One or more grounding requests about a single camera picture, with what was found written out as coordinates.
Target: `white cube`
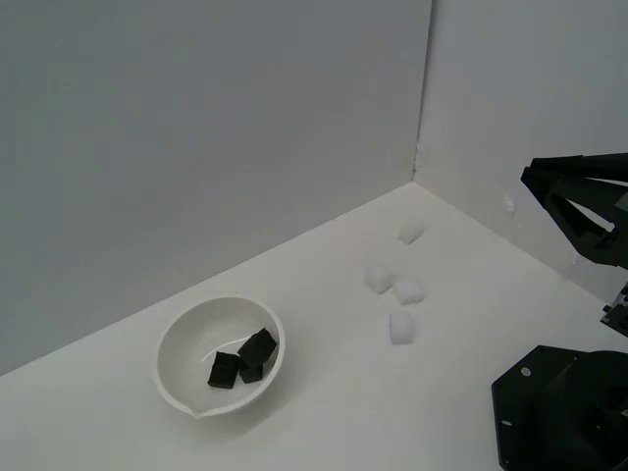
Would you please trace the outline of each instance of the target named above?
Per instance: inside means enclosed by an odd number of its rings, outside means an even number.
[[[428,229],[428,225],[423,221],[410,221],[399,228],[397,238],[409,245],[419,238],[426,229]]]
[[[377,294],[388,291],[393,282],[393,272],[381,263],[373,263],[364,270],[364,283]]]

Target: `white table surface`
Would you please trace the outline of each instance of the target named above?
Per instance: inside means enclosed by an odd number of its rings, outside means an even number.
[[[409,218],[430,227],[407,246]],[[389,345],[396,300],[361,282],[378,260],[428,291],[413,345]],[[194,420],[153,385],[156,341],[232,292],[277,311],[286,361],[251,408]],[[0,468],[498,471],[492,381],[539,343],[628,351],[602,307],[410,183],[0,377]]]

